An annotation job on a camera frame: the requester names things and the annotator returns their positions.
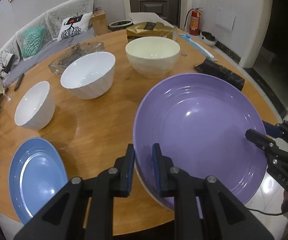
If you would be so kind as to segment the purple plate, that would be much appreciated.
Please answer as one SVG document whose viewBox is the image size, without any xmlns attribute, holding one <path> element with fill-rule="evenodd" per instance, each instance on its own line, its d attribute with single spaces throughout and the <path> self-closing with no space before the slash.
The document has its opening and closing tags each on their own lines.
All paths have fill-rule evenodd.
<svg viewBox="0 0 288 240">
<path fill-rule="evenodd" d="M 253 129 L 265 133 L 255 107 L 233 85 L 206 74 L 186 73 L 162 80 L 141 101 L 133 126 L 137 166 L 148 188 L 158 195 L 152 147 L 191 176 L 215 176 L 243 204 L 257 192 L 267 161 L 248 141 Z"/>
</svg>

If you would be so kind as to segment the small white bowl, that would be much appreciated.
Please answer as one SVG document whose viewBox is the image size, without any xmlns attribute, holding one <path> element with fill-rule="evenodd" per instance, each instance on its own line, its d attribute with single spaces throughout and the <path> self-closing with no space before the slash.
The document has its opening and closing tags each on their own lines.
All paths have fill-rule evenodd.
<svg viewBox="0 0 288 240">
<path fill-rule="evenodd" d="M 52 120 L 55 108 L 50 83 L 41 81 L 31 87 L 20 100 L 14 122 L 17 126 L 39 131 Z"/>
</svg>

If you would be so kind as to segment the blue plate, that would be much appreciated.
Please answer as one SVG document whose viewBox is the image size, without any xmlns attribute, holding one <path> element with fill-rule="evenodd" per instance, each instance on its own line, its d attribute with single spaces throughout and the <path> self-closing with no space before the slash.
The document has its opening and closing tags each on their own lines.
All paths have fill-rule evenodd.
<svg viewBox="0 0 288 240">
<path fill-rule="evenodd" d="M 8 175 L 11 202 L 26 224 L 68 182 L 55 147 L 43 138 L 25 141 L 15 152 Z"/>
</svg>

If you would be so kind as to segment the black rolled bag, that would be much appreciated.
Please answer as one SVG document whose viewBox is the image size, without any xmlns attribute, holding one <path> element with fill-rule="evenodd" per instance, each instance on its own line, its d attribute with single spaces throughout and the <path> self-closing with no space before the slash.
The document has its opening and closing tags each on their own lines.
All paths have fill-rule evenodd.
<svg viewBox="0 0 288 240">
<path fill-rule="evenodd" d="M 201 74 L 207 74 L 222 79 L 233 85 L 239 91 L 242 91 L 245 84 L 245 79 L 243 77 L 209 59 L 205 59 L 203 63 L 194 66 L 194 69 Z"/>
</svg>

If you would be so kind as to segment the blue wrapped stick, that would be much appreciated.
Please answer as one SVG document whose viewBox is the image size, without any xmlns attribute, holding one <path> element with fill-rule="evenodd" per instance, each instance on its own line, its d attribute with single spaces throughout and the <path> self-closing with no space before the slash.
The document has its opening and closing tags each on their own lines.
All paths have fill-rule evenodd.
<svg viewBox="0 0 288 240">
<path fill-rule="evenodd" d="M 207 49 L 205 49 L 203 46 L 201 46 L 199 43 L 194 41 L 190 35 L 187 34 L 179 34 L 180 37 L 182 37 L 186 42 L 194 46 L 200 53 L 202 53 L 208 60 L 212 62 L 217 62 L 217 58 L 214 57 L 212 53 L 210 53 Z"/>
</svg>

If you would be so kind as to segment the red fire extinguisher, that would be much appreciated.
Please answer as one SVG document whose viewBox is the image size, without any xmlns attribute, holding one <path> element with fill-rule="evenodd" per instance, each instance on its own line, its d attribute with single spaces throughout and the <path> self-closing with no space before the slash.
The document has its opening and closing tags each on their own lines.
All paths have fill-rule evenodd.
<svg viewBox="0 0 288 240">
<path fill-rule="evenodd" d="M 186 27 L 188 16 L 190 16 L 190 22 L 188 25 L 188 32 L 190 35 L 197 36 L 199 34 L 199 23 L 202 12 L 202 7 L 192 8 L 187 12 L 184 27 Z"/>
</svg>

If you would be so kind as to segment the medium white bowl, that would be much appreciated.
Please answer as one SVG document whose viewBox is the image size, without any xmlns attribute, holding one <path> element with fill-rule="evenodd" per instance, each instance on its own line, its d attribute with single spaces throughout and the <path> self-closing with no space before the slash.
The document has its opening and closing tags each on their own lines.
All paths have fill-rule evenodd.
<svg viewBox="0 0 288 240">
<path fill-rule="evenodd" d="M 85 55 L 64 70 L 60 84 L 82 100 L 98 98 L 113 84 L 115 63 L 115 56 L 106 51 Z"/>
</svg>

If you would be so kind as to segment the cream bowl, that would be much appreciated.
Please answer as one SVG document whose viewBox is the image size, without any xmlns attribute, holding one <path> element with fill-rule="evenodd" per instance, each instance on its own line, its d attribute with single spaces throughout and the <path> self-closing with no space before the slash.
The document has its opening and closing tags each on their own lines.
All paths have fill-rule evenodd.
<svg viewBox="0 0 288 240">
<path fill-rule="evenodd" d="M 126 55 L 130 65 L 142 76 L 163 77 L 178 60 L 180 45 L 172 39 L 149 36 L 127 43 Z"/>
</svg>

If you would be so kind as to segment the glass ashtray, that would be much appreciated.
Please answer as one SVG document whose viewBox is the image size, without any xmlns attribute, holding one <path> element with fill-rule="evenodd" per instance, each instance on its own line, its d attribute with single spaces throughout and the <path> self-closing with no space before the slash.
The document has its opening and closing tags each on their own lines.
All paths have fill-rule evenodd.
<svg viewBox="0 0 288 240">
<path fill-rule="evenodd" d="M 81 42 L 74 44 L 59 57 L 53 60 L 49 69 L 53 74 L 62 75 L 64 70 L 77 59 L 98 51 L 104 51 L 103 42 Z"/>
</svg>

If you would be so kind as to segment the gold tissue box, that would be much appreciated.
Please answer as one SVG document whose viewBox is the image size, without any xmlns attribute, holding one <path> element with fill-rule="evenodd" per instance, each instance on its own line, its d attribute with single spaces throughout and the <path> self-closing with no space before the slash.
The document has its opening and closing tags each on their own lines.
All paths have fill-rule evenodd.
<svg viewBox="0 0 288 240">
<path fill-rule="evenodd" d="M 157 36 L 177 40 L 177 26 L 171 25 L 166 20 L 153 12 L 130 12 L 133 25 L 126 28 L 128 42 L 137 38 Z"/>
</svg>

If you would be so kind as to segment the black white cushion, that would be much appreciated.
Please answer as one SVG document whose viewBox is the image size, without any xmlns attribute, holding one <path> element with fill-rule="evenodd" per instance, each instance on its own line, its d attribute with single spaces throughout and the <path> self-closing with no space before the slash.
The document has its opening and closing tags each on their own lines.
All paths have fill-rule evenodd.
<svg viewBox="0 0 288 240">
<path fill-rule="evenodd" d="M 0 78 L 8 77 L 11 67 L 13 66 L 15 55 L 3 51 L 0 54 Z"/>
</svg>

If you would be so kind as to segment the teal cushion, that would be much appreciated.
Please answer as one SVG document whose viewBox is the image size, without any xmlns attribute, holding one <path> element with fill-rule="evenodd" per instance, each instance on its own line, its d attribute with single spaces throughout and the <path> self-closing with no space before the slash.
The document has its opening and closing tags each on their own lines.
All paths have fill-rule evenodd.
<svg viewBox="0 0 288 240">
<path fill-rule="evenodd" d="M 36 55 L 41 48 L 44 38 L 45 28 L 31 28 L 24 34 L 22 57 L 32 57 Z"/>
</svg>

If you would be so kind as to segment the white tree-print cushion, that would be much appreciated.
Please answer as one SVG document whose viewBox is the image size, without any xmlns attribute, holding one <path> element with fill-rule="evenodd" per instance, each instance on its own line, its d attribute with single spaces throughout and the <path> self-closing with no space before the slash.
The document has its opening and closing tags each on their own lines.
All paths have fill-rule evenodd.
<svg viewBox="0 0 288 240">
<path fill-rule="evenodd" d="M 63 20 L 57 41 L 60 42 L 67 38 L 85 33 L 90 27 L 92 12 L 71 16 Z"/>
</svg>

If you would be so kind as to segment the grey sofa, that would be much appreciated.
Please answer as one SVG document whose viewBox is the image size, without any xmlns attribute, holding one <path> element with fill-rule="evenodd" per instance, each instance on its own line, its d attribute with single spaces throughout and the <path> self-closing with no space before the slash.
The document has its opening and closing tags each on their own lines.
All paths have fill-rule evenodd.
<svg viewBox="0 0 288 240">
<path fill-rule="evenodd" d="M 94 0 L 61 3 L 15 32 L 0 49 L 0 77 L 11 84 L 58 51 L 94 37 Z"/>
</svg>

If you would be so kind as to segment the grey trash bin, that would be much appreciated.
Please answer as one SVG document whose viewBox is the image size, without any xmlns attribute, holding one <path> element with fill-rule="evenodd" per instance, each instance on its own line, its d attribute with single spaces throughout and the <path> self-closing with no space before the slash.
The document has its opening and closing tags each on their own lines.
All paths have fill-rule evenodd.
<svg viewBox="0 0 288 240">
<path fill-rule="evenodd" d="M 108 25 L 108 29 L 114 32 L 114 31 L 126 29 L 132 25 L 133 25 L 132 20 L 122 20 L 122 21 L 116 21 L 116 22 L 110 23 Z"/>
</svg>

